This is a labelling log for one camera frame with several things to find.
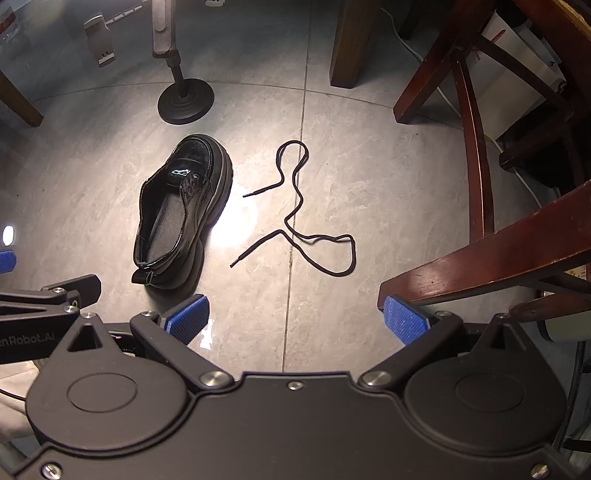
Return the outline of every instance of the blue gripper pad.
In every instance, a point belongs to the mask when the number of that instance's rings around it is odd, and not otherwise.
[[[0,251],[0,273],[8,273],[17,266],[17,256],[12,250]]]
[[[178,306],[166,318],[164,330],[177,340],[188,345],[209,321],[209,300],[197,294]]]
[[[412,343],[429,330],[427,317],[395,297],[388,297],[384,302],[384,323],[404,345]]]

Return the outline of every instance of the shoelace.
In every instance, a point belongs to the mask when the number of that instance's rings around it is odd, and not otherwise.
[[[300,240],[304,241],[305,243],[307,243],[309,245],[317,242],[318,240],[328,240],[329,242],[335,242],[335,243],[343,242],[343,241],[350,242],[351,243],[351,264],[350,264],[349,268],[347,268],[347,270],[343,270],[342,272],[333,272],[332,270],[328,270],[327,268],[324,268],[322,265],[319,265],[314,260],[312,260],[310,257],[308,257],[308,255],[306,255],[306,252],[303,251],[302,247],[299,246],[296,242],[294,242],[294,240],[286,233],[285,230],[275,230],[274,232],[271,232],[268,235],[265,235],[261,239],[257,240],[254,244],[252,244],[250,247],[248,247],[246,250],[244,250],[244,252],[236,260],[234,260],[234,262],[231,263],[230,268],[232,268],[234,265],[236,265],[240,260],[244,260],[248,255],[253,253],[257,248],[259,248],[267,240],[270,240],[271,238],[273,238],[274,236],[277,236],[277,235],[283,235],[285,237],[285,239],[291,244],[291,246],[294,247],[298,252],[300,252],[301,256],[304,257],[304,259],[310,265],[314,266],[315,268],[320,270],[322,273],[326,273],[327,275],[331,275],[332,277],[346,277],[347,275],[352,273],[353,270],[355,270],[355,265],[357,264],[357,256],[355,254],[355,239],[353,238],[352,235],[349,235],[348,233],[346,233],[344,235],[339,235],[339,236],[304,235],[303,233],[297,232],[293,227],[291,227],[291,225],[289,223],[287,223],[291,218],[293,218],[296,215],[296,213],[301,209],[301,206],[304,204],[304,196],[301,194],[300,189],[298,189],[297,183],[296,183],[297,173],[303,168],[304,165],[306,165],[306,162],[310,158],[310,152],[308,151],[308,147],[306,147],[306,145],[304,143],[300,142],[299,140],[289,140],[289,142],[285,142],[282,146],[280,146],[279,149],[277,150],[277,156],[275,157],[275,164],[277,165],[277,170],[279,170],[279,174],[281,175],[281,180],[278,181],[277,183],[274,183],[273,185],[269,185],[268,187],[261,188],[259,190],[252,192],[252,193],[247,193],[246,195],[243,195],[243,197],[246,198],[246,197],[251,197],[253,195],[259,195],[260,193],[264,193],[267,190],[271,190],[271,189],[274,189],[274,188],[277,188],[277,187],[280,187],[281,185],[283,185],[283,182],[285,181],[285,175],[283,175],[283,171],[281,169],[281,157],[283,156],[283,152],[285,151],[285,149],[289,145],[299,145],[299,146],[303,147],[304,148],[304,155],[302,156],[302,158],[300,159],[300,161],[296,165],[293,173],[291,174],[291,182],[294,186],[295,192],[297,193],[298,197],[300,198],[300,201],[298,202],[297,206],[284,218],[283,223],[285,224],[285,227],[291,233],[293,233],[294,236],[296,236],[297,238],[299,238]]]

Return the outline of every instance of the black leather shoe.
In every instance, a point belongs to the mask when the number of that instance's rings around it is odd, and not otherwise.
[[[203,263],[200,239],[228,201],[232,162],[207,135],[189,135],[142,185],[132,283],[170,290]]]

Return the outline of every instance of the gray marble tile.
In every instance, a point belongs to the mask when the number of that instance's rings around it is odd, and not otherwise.
[[[275,239],[230,270],[260,236],[281,225],[294,204],[289,186],[261,196],[242,194],[277,181],[275,150],[298,138],[299,90],[214,84],[216,103],[195,124],[175,127],[158,116],[162,85],[121,86],[72,93],[35,105],[46,117],[28,128],[0,111],[0,224],[15,225],[18,265],[0,285],[39,288],[96,273],[103,293],[92,310],[124,322],[177,298],[131,284],[133,244],[142,182],[187,134],[202,132],[227,149],[232,196],[206,244],[199,292],[211,302],[211,341],[197,351],[240,376],[280,370],[289,278],[289,245]],[[297,149],[285,155],[293,168]]]
[[[388,11],[402,17],[406,7],[399,3],[384,3]],[[308,65],[307,90],[345,96],[394,107],[406,85],[418,68],[418,60],[398,41],[392,30],[391,20],[385,13],[379,12],[369,41],[363,65],[353,89],[337,88],[330,85],[329,69],[332,56],[335,30],[339,15],[337,0],[316,0],[313,3],[310,29],[310,52]],[[424,56],[437,37],[438,30],[429,21],[432,15],[420,24],[417,34],[409,42],[412,48]],[[445,93],[451,101],[455,91],[453,81],[451,89],[445,83]],[[460,121],[435,92],[421,108],[421,115],[450,125],[461,125]],[[417,118],[416,123],[425,119]]]
[[[117,59],[103,68],[97,66],[82,23],[103,3],[87,0],[84,8],[64,10],[54,27],[64,47],[38,85],[35,98],[112,85],[172,83],[165,61],[152,57],[150,3],[109,26]],[[108,11],[113,14],[112,10],[111,6]],[[309,21],[310,1],[251,0],[221,8],[178,2],[181,68],[185,77],[212,82],[302,89]]]
[[[285,370],[357,376],[401,346],[376,308],[380,283],[468,243],[463,133],[440,124],[400,125],[389,108],[307,93],[303,138],[311,159],[300,173],[305,203],[297,229],[351,233],[358,264],[352,275],[333,278],[294,252]],[[534,211],[535,203],[498,167],[493,148],[489,163],[502,228]],[[304,248],[331,270],[349,264],[347,244]],[[470,321],[489,320],[489,312],[506,310],[516,296],[466,300]]]

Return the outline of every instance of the round black base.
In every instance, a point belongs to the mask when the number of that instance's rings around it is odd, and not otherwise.
[[[185,97],[178,95],[173,83],[166,87],[158,99],[158,113],[162,120],[173,125],[184,125],[199,120],[213,105],[213,90],[208,83],[199,79],[185,79]]]

